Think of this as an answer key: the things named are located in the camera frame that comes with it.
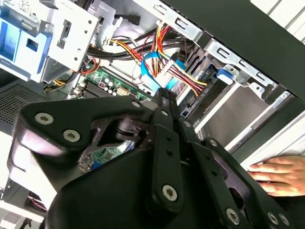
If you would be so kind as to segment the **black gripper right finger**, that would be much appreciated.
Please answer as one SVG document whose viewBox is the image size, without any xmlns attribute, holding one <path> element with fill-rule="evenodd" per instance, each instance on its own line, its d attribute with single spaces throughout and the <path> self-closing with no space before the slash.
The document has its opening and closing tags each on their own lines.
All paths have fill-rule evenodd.
<svg viewBox="0 0 305 229">
<path fill-rule="evenodd" d="M 170 113 L 178 126 L 184 156 L 203 178 L 212 209 L 213 229 L 294 229 L 291 217 L 250 177 L 239 163 L 213 138 L 200 141 L 190 124 L 178 117 L 176 95 L 168 92 Z"/>
</svg>

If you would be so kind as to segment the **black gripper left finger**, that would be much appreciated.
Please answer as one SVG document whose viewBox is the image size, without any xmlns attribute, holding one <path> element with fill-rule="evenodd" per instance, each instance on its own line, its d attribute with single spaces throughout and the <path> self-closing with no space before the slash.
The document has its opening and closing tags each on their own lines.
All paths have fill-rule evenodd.
<svg viewBox="0 0 305 229">
<path fill-rule="evenodd" d="M 148 103 L 127 95 L 22 107 L 7 162 L 10 178 L 51 207 L 67 184 L 83 176 L 81 158 L 102 147 L 131 140 L 135 149 L 180 151 L 168 92 L 159 89 Z"/>
</svg>

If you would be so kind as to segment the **bare person hand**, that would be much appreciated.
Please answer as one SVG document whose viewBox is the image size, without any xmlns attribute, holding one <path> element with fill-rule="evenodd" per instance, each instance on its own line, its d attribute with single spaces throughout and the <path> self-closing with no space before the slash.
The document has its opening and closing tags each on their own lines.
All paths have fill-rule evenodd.
<svg viewBox="0 0 305 229">
<path fill-rule="evenodd" d="M 248 174 L 273 197 L 297 197 L 305 194 L 305 158 L 279 156 L 253 164 Z"/>
</svg>

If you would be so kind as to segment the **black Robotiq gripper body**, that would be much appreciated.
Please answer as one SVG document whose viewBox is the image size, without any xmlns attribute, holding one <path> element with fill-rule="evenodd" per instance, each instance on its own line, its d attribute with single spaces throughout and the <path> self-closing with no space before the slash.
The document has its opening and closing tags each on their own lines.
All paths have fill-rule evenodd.
<svg viewBox="0 0 305 229">
<path fill-rule="evenodd" d="M 67 184 L 48 229 L 212 229 L 201 178 L 177 148 L 135 149 Z"/>
</svg>

